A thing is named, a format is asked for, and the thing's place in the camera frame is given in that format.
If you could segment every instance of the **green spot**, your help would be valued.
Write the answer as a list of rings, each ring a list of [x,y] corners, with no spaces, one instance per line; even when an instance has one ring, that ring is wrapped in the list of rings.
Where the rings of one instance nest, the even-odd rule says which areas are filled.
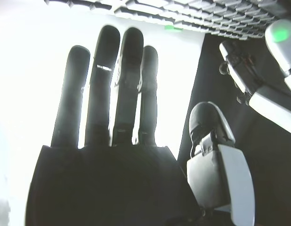
[[[182,28],[178,28],[178,27],[174,27],[174,26],[172,26],[172,25],[166,25],[165,27],[164,27],[164,29],[166,30],[166,31],[170,31],[170,32],[182,32]]]
[[[289,31],[287,29],[278,29],[273,33],[273,41],[281,42],[287,40],[289,37]]]

